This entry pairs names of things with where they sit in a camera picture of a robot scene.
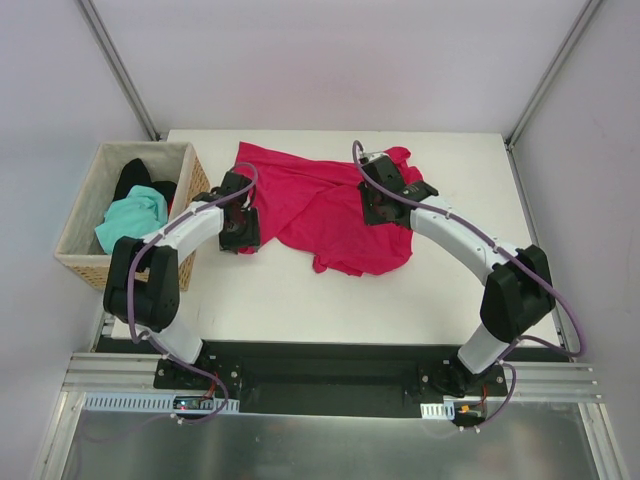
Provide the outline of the pink t shirt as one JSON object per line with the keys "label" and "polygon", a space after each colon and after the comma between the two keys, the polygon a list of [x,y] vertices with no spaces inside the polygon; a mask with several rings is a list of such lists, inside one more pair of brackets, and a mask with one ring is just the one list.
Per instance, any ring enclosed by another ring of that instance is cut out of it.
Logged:
{"label": "pink t shirt", "polygon": [[258,172],[254,206],[259,215],[260,245],[276,239],[313,256],[312,268],[360,277],[383,275],[412,256],[413,233],[394,224],[364,222],[354,164],[310,160],[241,142],[238,172]]}

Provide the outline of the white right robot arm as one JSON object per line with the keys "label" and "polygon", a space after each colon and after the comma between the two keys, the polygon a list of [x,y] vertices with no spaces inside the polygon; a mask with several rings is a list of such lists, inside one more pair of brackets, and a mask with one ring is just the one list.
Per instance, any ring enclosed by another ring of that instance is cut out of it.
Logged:
{"label": "white right robot arm", "polygon": [[510,346],[556,306],[546,254],[531,245],[501,245],[457,213],[438,190],[418,180],[409,183],[383,152],[353,152],[362,174],[359,184],[365,223],[393,223],[442,247],[484,287],[480,324],[455,355],[431,376],[461,394],[473,394],[486,372]]}

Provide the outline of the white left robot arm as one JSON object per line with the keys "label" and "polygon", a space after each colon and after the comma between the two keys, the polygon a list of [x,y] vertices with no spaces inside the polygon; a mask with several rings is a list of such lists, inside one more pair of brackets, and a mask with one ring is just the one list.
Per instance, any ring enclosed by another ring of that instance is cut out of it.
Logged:
{"label": "white left robot arm", "polygon": [[223,252],[260,247],[257,180],[253,165],[236,165],[175,219],[140,239],[122,237],[111,254],[104,310],[128,326],[134,343],[147,341],[179,360],[176,375],[191,389],[209,382],[212,367],[201,358],[203,340],[178,315],[180,267],[214,237]]}

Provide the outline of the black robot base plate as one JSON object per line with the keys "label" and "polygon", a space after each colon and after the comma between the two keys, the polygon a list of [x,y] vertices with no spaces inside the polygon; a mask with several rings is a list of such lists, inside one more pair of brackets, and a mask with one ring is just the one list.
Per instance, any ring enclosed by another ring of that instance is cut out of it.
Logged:
{"label": "black robot base plate", "polygon": [[452,346],[207,341],[192,368],[158,361],[153,386],[213,389],[243,413],[417,418],[452,399],[487,405],[509,399],[503,368],[458,372]]}

